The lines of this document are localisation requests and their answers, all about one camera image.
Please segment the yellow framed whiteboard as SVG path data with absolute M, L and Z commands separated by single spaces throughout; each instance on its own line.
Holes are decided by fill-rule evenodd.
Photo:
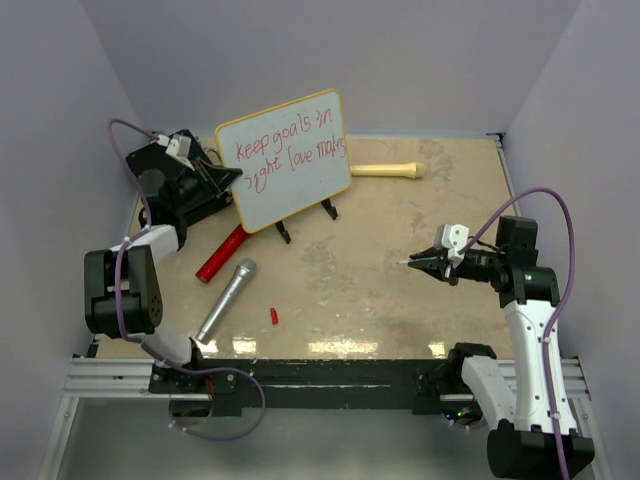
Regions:
M 214 132 L 243 229 L 256 233 L 351 184 L 341 96 L 327 89 L 225 122 Z

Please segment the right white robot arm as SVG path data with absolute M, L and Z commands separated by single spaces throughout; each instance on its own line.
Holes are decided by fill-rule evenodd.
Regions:
M 487 283 L 498 294 L 514 347 L 514 388 L 482 345 L 457 344 L 445 369 L 448 386 L 471 390 L 489 427 L 487 457 L 502 479 L 573 479 L 595 457 L 591 439 L 578 432 L 567 400 L 552 316 L 560 306 L 557 276 L 537 264 L 538 225 L 502 216 L 495 245 L 462 246 L 469 230 L 444 224 L 431 248 L 410 255 L 407 265 L 454 286 L 459 280 Z

